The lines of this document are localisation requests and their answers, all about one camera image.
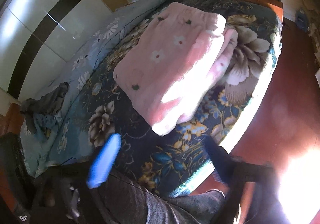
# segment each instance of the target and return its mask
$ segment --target blue object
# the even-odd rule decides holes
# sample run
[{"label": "blue object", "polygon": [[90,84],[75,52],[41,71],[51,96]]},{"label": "blue object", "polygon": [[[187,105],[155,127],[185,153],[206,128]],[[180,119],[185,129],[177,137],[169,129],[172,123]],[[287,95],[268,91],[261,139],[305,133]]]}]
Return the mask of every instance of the blue object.
[{"label": "blue object", "polygon": [[121,136],[112,134],[89,169],[87,185],[89,189],[97,188],[105,182],[121,147]]},{"label": "blue object", "polygon": [[297,11],[295,22],[299,29],[303,30],[304,32],[308,31],[308,17],[302,9]]}]

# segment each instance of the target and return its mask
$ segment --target bed sheet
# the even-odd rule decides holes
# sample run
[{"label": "bed sheet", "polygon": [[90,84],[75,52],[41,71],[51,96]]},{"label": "bed sheet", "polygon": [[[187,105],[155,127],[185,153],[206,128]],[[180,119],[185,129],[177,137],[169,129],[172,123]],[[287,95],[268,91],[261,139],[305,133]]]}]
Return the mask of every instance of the bed sheet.
[{"label": "bed sheet", "polygon": [[[270,47],[258,53],[260,75],[259,80],[250,79],[252,90],[249,89],[250,82],[249,86],[233,88],[233,92],[227,83],[214,87],[207,92],[191,121],[177,125],[166,136],[158,136],[117,86],[113,80],[113,69],[138,43],[150,21],[173,1],[219,13],[230,26],[241,26],[249,34],[254,31]],[[88,156],[93,149],[90,131],[98,131],[101,127],[89,120],[94,114],[99,116],[100,110],[108,110],[115,132],[122,137],[115,168],[160,196],[189,194],[214,169],[203,151],[202,140],[210,135],[230,152],[251,122],[276,67],[281,48],[281,28],[279,18],[271,9],[244,1],[166,1],[135,27],[87,79],[65,116],[47,163],[59,164],[70,158]],[[237,104],[232,104],[230,99],[236,100]]]}]

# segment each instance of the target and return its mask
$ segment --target floral bedspread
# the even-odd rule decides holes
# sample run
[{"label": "floral bedspread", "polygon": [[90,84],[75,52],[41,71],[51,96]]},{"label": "floral bedspread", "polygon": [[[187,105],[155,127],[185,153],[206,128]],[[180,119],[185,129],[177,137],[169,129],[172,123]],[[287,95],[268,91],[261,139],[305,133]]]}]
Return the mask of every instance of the floral bedspread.
[{"label": "floral bedspread", "polygon": [[[226,77],[208,91],[194,118],[177,125],[168,135],[158,136],[117,86],[113,69],[138,43],[150,21],[172,1],[166,1],[135,27],[81,85],[64,119],[63,131],[53,144],[49,164],[88,156],[95,145],[115,131],[122,137],[115,168],[156,194],[178,196],[190,193],[203,181],[203,174],[198,176],[200,171],[207,177],[213,170],[201,142],[206,136],[219,143],[234,138],[233,145],[237,143],[260,104],[254,106],[253,100],[262,100],[271,80],[280,54],[281,22],[271,9],[243,1],[174,0],[223,15],[238,31],[239,42]],[[242,119],[244,130],[237,137],[229,136],[246,110],[249,119]]]}]

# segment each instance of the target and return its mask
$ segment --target bed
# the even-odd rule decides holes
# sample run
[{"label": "bed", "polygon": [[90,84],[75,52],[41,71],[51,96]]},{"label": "bed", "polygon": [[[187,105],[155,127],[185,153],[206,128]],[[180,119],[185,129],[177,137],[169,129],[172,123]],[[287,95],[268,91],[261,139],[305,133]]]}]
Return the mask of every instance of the bed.
[{"label": "bed", "polygon": [[[228,24],[250,29],[270,47],[258,53],[261,72],[251,81],[252,89],[215,86],[191,121],[158,136],[117,86],[113,69],[138,43],[150,21],[174,1],[219,13]],[[25,122],[21,126],[28,173],[36,177],[50,165],[86,160],[94,147],[88,138],[94,129],[89,120],[101,109],[109,109],[115,132],[122,137],[114,167],[160,196],[188,195],[214,170],[201,141],[210,135],[231,152],[259,108],[280,54],[282,15],[282,3],[275,0],[140,0],[116,11],[110,23],[78,50],[61,75],[37,94],[39,99],[59,83],[69,83],[58,132],[47,130],[47,140],[40,142]],[[240,96],[236,104],[230,102],[232,93]]]}]

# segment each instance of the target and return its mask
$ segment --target person's leg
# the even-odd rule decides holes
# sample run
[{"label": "person's leg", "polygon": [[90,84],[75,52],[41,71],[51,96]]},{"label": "person's leg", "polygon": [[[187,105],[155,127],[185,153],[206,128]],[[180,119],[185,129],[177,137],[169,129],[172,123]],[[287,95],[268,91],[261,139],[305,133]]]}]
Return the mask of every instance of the person's leg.
[{"label": "person's leg", "polygon": [[224,200],[221,192],[213,190],[166,201],[115,170],[93,195],[103,215],[121,224],[209,224]]}]

